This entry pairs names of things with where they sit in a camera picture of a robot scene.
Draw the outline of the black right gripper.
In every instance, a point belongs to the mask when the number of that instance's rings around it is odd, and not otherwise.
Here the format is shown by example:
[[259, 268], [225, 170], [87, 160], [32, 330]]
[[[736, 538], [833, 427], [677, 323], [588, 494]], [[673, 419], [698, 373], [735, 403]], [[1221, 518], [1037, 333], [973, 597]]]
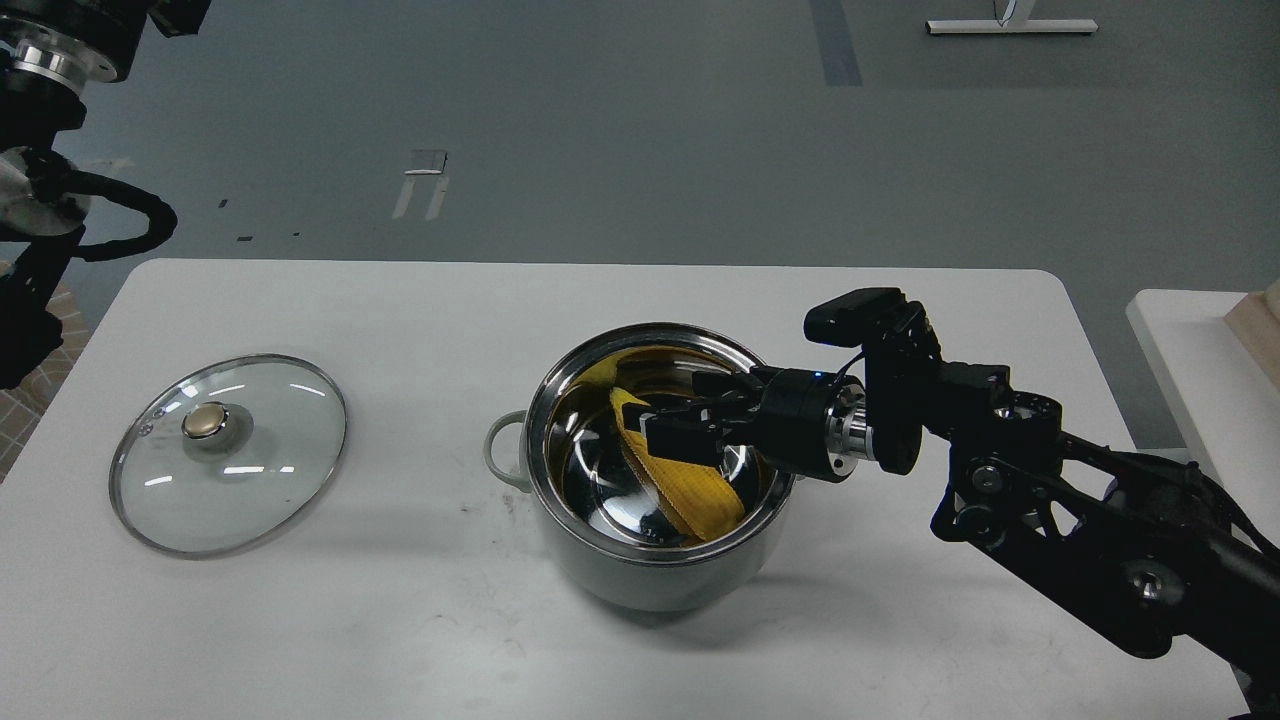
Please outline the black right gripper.
[[777, 366], [700, 370], [691, 389], [700, 400], [644, 407], [650, 456], [716, 468], [727, 448], [753, 445], [780, 470], [829, 483], [876, 459], [867, 391], [856, 377]]

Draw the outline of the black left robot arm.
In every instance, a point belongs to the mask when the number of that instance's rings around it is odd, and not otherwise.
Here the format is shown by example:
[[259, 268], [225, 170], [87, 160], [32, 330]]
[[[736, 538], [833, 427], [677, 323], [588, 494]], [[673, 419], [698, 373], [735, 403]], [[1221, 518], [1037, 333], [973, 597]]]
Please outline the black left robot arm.
[[[1, 5], [1, 238], [23, 252], [3, 273], [1, 384], [13, 389], [61, 347], [50, 302], [70, 261], [111, 261], [151, 251], [177, 228], [174, 209], [132, 184], [79, 169], [54, 149], [83, 126], [91, 82], [122, 82], [141, 35], [196, 35], [206, 1], [5, 1]], [[146, 218], [134, 237], [84, 243], [92, 199]]]

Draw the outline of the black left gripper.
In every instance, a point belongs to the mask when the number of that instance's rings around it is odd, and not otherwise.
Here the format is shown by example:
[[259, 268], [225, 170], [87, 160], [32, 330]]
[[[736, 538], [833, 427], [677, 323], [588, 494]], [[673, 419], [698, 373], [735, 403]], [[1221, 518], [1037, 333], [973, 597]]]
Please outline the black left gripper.
[[15, 70], [64, 86], [127, 79], [146, 20], [166, 38], [196, 36], [211, 0], [3, 1]]

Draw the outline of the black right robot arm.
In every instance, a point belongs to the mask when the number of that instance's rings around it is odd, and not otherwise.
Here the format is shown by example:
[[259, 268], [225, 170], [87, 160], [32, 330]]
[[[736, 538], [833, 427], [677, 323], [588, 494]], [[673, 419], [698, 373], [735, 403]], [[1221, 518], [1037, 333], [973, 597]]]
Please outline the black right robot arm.
[[932, 433], [950, 446], [937, 538], [972, 544], [1138, 659], [1190, 637], [1235, 670], [1248, 717], [1277, 716], [1277, 546], [1198, 464], [1066, 433], [1061, 404], [1014, 389], [1007, 366], [946, 361], [924, 306], [897, 288], [818, 305], [804, 333], [855, 348], [864, 378], [699, 372], [692, 398], [628, 401], [623, 425], [654, 457], [710, 466], [748, 446], [831, 483], [859, 460], [905, 475]]

